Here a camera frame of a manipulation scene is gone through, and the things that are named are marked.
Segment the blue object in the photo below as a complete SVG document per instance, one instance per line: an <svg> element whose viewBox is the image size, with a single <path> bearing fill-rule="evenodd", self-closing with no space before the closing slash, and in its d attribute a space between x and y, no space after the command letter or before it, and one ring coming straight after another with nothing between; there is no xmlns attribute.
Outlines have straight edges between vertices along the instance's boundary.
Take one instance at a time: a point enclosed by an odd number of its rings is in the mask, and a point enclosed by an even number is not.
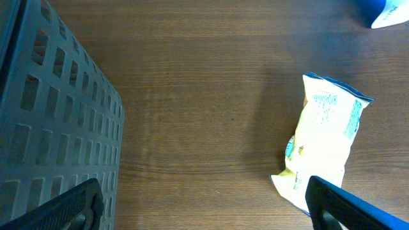
<svg viewBox="0 0 409 230"><path fill-rule="evenodd" d="M318 177L311 176L305 193L315 230L409 229L409 224Z"/></svg>

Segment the yellow snack bag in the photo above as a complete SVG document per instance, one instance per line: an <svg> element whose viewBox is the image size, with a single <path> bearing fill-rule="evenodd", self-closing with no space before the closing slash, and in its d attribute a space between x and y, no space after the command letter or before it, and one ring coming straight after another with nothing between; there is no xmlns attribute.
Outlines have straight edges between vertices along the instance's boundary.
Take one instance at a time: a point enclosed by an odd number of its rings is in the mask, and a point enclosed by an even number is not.
<svg viewBox="0 0 409 230"><path fill-rule="evenodd" d="M271 180L282 197L309 213L305 201L309 178L320 176L341 187L360 115L374 98L315 73L303 80L304 109L286 148L286 170L271 175Z"/></svg>

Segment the table surface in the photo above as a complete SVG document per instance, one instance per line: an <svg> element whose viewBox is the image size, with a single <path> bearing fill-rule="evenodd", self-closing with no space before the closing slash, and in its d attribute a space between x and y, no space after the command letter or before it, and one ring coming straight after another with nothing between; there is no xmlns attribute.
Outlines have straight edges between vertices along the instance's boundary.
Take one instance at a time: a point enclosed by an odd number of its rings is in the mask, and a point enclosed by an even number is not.
<svg viewBox="0 0 409 230"><path fill-rule="evenodd" d="M312 229L268 174L302 110L302 74L377 98L343 188L409 221L409 27L347 1L50 1L120 93L115 229Z"/></svg>

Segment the wood grain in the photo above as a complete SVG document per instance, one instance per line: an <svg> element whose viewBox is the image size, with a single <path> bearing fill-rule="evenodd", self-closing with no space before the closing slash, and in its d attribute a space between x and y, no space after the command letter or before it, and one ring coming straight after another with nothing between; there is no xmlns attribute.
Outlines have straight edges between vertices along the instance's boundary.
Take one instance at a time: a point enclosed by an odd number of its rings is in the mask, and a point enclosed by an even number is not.
<svg viewBox="0 0 409 230"><path fill-rule="evenodd" d="M115 229L312 229L268 179L314 71L377 97L343 188L409 221L409 29L355 1L50 1L125 106Z"/></svg>

